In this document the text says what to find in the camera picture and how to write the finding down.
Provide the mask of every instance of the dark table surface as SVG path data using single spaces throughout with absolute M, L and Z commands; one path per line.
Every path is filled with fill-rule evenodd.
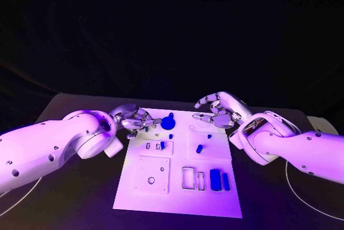
M 146 108 L 197 111 L 194 103 L 58 94 L 38 122 L 62 119 L 81 109 L 110 111 L 130 102 Z M 301 111 L 252 109 L 255 112 L 275 111 L 304 132 L 312 130 Z M 200 111 L 210 112 L 208 106 L 203 106 Z M 278 158 L 269 165 L 260 166 L 231 144 L 243 219 L 114 210 L 129 144 L 126 134 L 123 130 L 117 133 L 124 148 L 113 158 L 104 152 L 90 159 L 74 155 L 65 166 L 42 178 L 29 196 L 0 218 L 0 229 L 344 229 L 343 221 L 320 214 L 294 196 L 286 183 L 285 160 Z M 304 174 L 291 165 L 288 173 L 294 189 L 307 202 L 343 218 L 344 185 Z M 33 184 L 12 190 L 0 199 L 0 213 L 22 198 Z

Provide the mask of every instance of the blue object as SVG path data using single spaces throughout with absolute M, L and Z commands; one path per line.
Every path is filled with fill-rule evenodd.
M 224 190 L 230 190 L 230 182 L 229 182 L 229 175 L 227 174 L 223 174 L 224 176 Z
M 220 170 L 218 169 L 211 169 L 210 170 L 210 186 L 211 186 L 211 190 L 214 190 L 214 191 L 223 190 L 221 175 L 220 175 Z
M 203 151 L 203 145 L 198 145 L 195 152 L 200 154 Z
M 174 114 L 171 113 L 168 117 L 162 119 L 161 126 L 165 130 L 172 130 L 175 127 Z

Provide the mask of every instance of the circular hole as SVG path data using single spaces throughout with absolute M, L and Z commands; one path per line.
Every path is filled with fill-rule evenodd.
M 17 171 L 16 169 L 12 171 L 12 175 L 13 175 L 15 177 L 19 176 L 19 171 Z
M 149 177 L 149 184 L 153 184 L 155 183 L 155 178 L 153 177 Z
M 51 154 L 51 155 L 48 155 L 48 159 L 49 159 L 49 161 L 51 161 L 51 162 L 55 160 L 55 157 L 54 157 L 54 155 L 52 155 L 52 154 Z

